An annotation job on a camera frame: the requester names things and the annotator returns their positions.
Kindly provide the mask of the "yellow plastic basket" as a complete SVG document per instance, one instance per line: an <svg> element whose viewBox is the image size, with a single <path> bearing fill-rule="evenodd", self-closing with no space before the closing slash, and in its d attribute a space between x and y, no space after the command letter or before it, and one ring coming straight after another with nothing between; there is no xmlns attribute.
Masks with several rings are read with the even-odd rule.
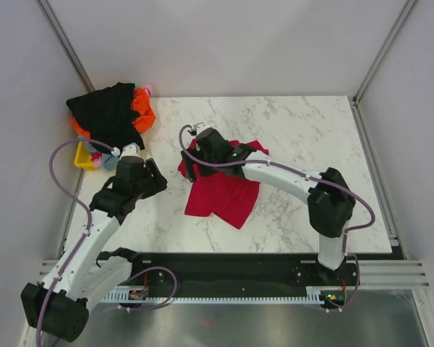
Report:
<svg viewBox="0 0 434 347"><path fill-rule="evenodd" d="M102 152L99 152L88 141L79 141L75 154L74 165L86 171L99 169L102 164Z"/></svg>

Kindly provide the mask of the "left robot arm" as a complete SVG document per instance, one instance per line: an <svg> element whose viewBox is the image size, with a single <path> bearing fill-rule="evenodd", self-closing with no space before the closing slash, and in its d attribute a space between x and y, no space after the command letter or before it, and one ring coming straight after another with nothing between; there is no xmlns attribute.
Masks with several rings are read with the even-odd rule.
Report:
<svg viewBox="0 0 434 347"><path fill-rule="evenodd" d="M90 312L120 283L139 283L144 267L134 252L118 249L108 261L92 269L106 242L117 232L139 199L167 187L156 162L126 155L116 173L96 192L79 237L39 283L27 283L20 297L29 326L60 340L76 340L87 325Z"/></svg>

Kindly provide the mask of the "crimson red t shirt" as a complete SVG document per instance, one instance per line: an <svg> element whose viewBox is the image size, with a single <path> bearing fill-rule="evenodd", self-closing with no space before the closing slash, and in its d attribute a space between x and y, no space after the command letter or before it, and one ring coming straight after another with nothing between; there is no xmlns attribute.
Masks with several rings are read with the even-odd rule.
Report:
<svg viewBox="0 0 434 347"><path fill-rule="evenodd" d="M214 214L236 229L241 229L249 218L258 199L260 184L234 176L215 172L204 174L210 167L200 167L200 178L192 182L184 214L193 217L209 217ZM185 177L181 161L177 171Z"/></svg>

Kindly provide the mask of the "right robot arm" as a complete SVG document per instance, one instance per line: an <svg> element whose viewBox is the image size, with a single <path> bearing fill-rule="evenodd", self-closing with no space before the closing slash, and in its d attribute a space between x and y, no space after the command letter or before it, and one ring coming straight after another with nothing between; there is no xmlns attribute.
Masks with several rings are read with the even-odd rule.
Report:
<svg viewBox="0 0 434 347"><path fill-rule="evenodd" d="M305 203L310 225L319 237L318 279L331 285L342 277L346 230L356 199L338 170L319 172L277 163L249 145L233 146L218 130L204 123L187 124L179 132L189 132L195 140L192 149L183 147L181 151L191 180L196 170L207 176L224 174L267 184Z"/></svg>

